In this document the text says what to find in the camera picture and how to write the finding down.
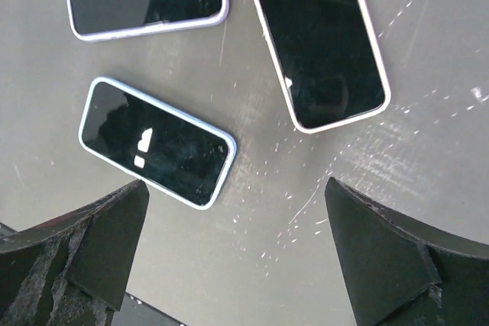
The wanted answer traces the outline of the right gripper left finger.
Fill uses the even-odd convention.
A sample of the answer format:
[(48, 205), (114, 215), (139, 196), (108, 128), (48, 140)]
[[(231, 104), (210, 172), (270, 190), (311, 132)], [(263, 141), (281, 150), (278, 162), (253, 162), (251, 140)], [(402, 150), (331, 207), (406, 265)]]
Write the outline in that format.
[(3, 325), (110, 325), (146, 218), (141, 180), (23, 231), (1, 227)]

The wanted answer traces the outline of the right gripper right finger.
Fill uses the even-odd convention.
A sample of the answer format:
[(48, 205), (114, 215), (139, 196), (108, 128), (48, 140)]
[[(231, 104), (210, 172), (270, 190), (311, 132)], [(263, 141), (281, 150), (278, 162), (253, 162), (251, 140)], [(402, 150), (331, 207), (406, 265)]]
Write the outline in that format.
[(488, 246), (330, 178), (325, 203), (358, 325), (486, 325)]

